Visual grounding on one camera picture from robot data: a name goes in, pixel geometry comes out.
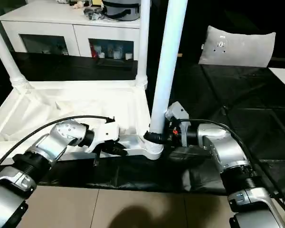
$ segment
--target gray pillow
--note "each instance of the gray pillow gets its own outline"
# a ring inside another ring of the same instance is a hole
[[[276,33],[245,35],[208,26],[199,64],[266,67],[275,46]]]

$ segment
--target black plastic sheet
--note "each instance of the black plastic sheet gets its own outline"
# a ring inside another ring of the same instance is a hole
[[[90,58],[38,54],[17,54],[15,58],[32,81],[130,80],[136,75],[135,70],[101,68]],[[3,66],[0,69],[5,77],[0,82],[5,88],[0,90],[1,104],[10,83]],[[156,76],[157,69],[148,69],[150,110]],[[178,64],[170,104],[175,101],[191,118],[219,121],[233,128],[285,192],[285,85],[269,69]],[[165,148],[156,161],[143,156],[106,158],[97,167],[93,160],[61,161],[41,184],[225,194],[209,152],[197,147]]]

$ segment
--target white pole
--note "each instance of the white pole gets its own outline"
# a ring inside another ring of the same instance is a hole
[[[188,0],[169,0],[165,31],[161,46],[161,58],[151,115],[150,132],[162,133],[165,113],[168,109],[181,32],[185,20]],[[148,143],[148,152],[161,153],[162,145]]]
[[[148,39],[149,39],[149,20],[150,20],[150,2],[151,0],[142,0],[141,2],[141,27],[139,39],[139,57],[137,75],[135,84],[147,88],[147,57],[148,57]]]
[[[29,87],[26,78],[21,74],[13,57],[10,54],[1,34],[0,34],[0,59],[3,62],[5,69],[9,74],[9,79],[13,87]]]

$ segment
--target white frame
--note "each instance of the white frame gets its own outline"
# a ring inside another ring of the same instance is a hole
[[[139,29],[74,25],[80,56],[92,57],[89,39],[133,41],[133,58],[139,58]]]
[[[30,34],[62,36],[69,55],[80,56],[73,25],[22,21],[2,21],[2,24],[16,52],[27,52],[20,34]]]

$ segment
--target white shelf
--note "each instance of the white shelf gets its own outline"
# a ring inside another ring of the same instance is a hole
[[[39,0],[0,16],[1,21],[25,21],[61,23],[119,28],[140,28],[140,19],[134,21],[114,21],[110,19],[89,20],[84,9],[73,9],[68,4],[54,0]]]

